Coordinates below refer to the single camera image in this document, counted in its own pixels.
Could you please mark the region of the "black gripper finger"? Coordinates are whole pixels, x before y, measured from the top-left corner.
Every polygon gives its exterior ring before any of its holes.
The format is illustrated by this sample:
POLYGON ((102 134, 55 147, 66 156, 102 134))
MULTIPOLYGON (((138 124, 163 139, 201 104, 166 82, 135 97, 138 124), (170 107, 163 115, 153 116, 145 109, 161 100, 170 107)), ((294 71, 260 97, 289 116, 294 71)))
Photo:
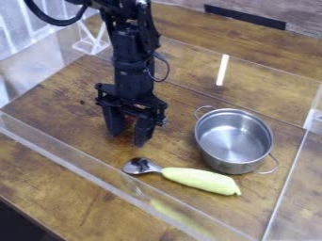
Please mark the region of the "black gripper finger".
POLYGON ((111 137, 117 137, 125 130, 125 115, 119 107, 106 106, 103 108, 107 130, 111 137))
POLYGON ((138 117, 135 124, 135 145, 142 147, 153 137, 155 131, 155 120, 151 115, 138 117))

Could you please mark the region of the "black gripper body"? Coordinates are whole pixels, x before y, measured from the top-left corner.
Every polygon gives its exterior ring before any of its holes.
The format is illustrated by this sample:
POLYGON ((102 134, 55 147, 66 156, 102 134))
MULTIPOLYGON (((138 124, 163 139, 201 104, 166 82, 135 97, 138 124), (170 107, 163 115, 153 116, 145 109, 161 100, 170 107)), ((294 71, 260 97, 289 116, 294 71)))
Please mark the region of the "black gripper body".
POLYGON ((95 88, 98 91, 97 105, 102 107, 102 110, 106 106, 119 107, 125 118, 151 115, 155 125, 165 125, 167 103, 153 92, 145 93, 135 99, 127 99, 118 94, 117 86, 113 84, 98 83, 95 88))

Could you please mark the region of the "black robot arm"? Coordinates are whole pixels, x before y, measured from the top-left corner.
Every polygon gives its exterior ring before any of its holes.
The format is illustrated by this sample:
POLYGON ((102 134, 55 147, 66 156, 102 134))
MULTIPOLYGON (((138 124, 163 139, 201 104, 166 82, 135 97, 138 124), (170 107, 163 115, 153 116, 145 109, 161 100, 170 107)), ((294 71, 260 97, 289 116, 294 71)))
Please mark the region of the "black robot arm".
POLYGON ((97 84, 109 134, 117 137, 135 120, 135 145, 142 146, 163 125, 167 103, 154 94, 155 60, 161 33, 154 25, 151 0, 67 0, 99 10, 113 43, 115 82, 97 84))

